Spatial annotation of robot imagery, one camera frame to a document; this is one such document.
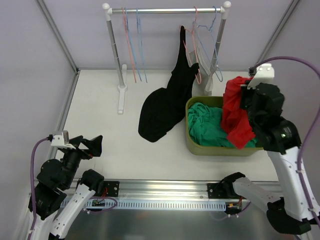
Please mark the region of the red tank top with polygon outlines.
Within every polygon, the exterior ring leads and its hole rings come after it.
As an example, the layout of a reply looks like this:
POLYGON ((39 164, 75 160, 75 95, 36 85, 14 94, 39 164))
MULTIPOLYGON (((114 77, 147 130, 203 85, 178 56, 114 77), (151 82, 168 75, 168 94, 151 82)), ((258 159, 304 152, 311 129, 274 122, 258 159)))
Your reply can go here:
POLYGON ((256 136, 250 126, 248 114, 240 108, 241 86, 250 78, 237 76, 226 82, 223 93, 221 128, 227 134, 227 140, 237 149, 255 148, 256 136))

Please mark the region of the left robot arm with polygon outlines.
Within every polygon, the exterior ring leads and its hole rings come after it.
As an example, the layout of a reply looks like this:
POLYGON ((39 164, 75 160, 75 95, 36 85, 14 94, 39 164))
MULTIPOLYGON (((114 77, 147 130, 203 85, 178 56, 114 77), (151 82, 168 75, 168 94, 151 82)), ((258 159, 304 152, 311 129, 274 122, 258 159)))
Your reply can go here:
POLYGON ((32 149, 30 159, 30 199, 28 240, 63 240, 85 204, 104 190, 104 176, 93 169, 86 170, 65 208, 61 204, 67 197, 82 160, 100 157, 103 136, 86 139, 79 135, 69 138, 66 130, 39 140, 32 149), (63 153, 62 159, 46 160, 38 175, 34 173, 35 153, 38 146, 49 141, 63 153))

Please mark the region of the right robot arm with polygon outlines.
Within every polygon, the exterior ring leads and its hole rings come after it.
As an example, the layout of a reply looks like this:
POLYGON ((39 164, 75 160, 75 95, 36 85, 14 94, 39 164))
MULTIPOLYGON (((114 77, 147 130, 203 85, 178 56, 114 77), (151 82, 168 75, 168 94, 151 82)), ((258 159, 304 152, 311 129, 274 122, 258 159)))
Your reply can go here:
POLYGON ((240 108, 258 142, 267 152, 282 194, 258 186, 240 172, 225 177, 223 193, 249 200, 261 209, 274 230, 281 234, 303 236, 311 225, 320 222, 320 205, 312 199, 307 174, 303 172, 302 142, 296 126, 282 117, 285 97, 273 84, 241 86, 240 108))

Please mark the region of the green tank top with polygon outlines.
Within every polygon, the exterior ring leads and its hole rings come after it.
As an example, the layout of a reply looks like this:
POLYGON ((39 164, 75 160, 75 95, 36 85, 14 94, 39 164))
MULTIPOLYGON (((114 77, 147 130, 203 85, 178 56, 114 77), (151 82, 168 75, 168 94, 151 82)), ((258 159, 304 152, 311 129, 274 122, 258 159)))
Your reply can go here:
POLYGON ((187 111, 188 133, 200 146, 236 148, 221 127, 223 109, 197 102, 187 111))

